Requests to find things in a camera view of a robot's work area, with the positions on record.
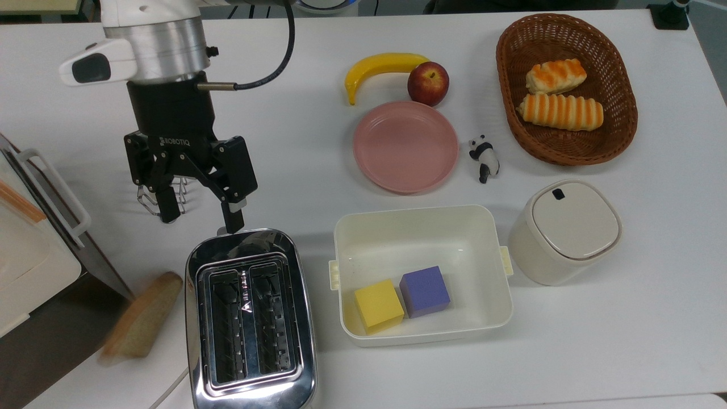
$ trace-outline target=container handle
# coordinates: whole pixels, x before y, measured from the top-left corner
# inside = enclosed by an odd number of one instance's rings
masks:
[[[41,162],[46,167],[45,175],[48,177],[48,180],[50,183],[58,190],[58,193],[60,196],[65,200],[65,202],[68,204],[68,208],[71,210],[71,212],[78,218],[79,222],[76,224],[75,227],[71,227],[71,222],[67,221],[63,215],[58,211],[58,209],[55,207],[53,202],[48,199],[45,194],[43,193],[42,189],[38,189],[38,191],[41,192],[41,194],[46,199],[46,202],[48,203],[48,206],[51,207],[55,215],[58,217],[58,220],[60,221],[63,228],[68,232],[68,234],[73,238],[73,241],[76,242],[76,244],[79,247],[83,247],[84,244],[81,242],[81,235],[88,230],[89,225],[91,224],[91,217],[89,216],[89,213],[86,211],[86,209],[81,204],[81,201],[78,200],[75,194],[71,191],[70,188],[68,188],[68,185],[65,183],[65,181],[60,177],[60,174],[58,171],[53,167],[53,165],[48,162],[43,155],[40,154],[36,149],[26,149],[22,152],[18,152],[15,155],[15,158],[20,162],[21,166],[25,167],[25,172],[32,178],[35,179],[30,170],[26,167],[27,165],[25,162],[30,163],[31,158],[37,157],[40,159]]]
[[[500,246],[500,257],[502,258],[502,266],[505,268],[505,275],[513,275],[513,261],[510,259],[510,251],[507,246]]]
[[[338,272],[338,261],[331,260],[328,262],[328,274],[331,279],[331,291],[341,288],[341,274]]]

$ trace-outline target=slice of bread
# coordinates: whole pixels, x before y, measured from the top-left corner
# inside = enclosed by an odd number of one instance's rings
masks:
[[[101,352],[102,358],[146,357],[159,328],[172,310],[182,289],[182,278],[169,271],[154,280],[129,306]]]

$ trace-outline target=wicker basket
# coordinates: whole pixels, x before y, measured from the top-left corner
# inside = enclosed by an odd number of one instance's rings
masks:
[[[567,131],[525,122],[515,111],[528,90],[525,74],[546,61],[578,58],[588,77],[566,95],[594,98],[603,105],[603,125]],[[629,146],[638,112],[624,62],[599,30],[569,15],[537,14],[514,22],[497,43],[497,72],[507,122],[529,154],[566,166],[607,162]]]

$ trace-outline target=white canister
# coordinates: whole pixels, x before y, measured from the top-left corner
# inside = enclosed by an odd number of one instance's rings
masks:
[[[558,285],[613,251],[622,234],[621,218],[601,192],[568,179],[530,198],[508,247],[530,279]]]

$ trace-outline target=canister lid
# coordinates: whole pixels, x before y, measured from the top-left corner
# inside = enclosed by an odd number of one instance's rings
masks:
[[[595,257],[619,237],[619,221],[611,206],[596,190],[577,181],[546,191],[532,210],[540,234],[570,259]]]

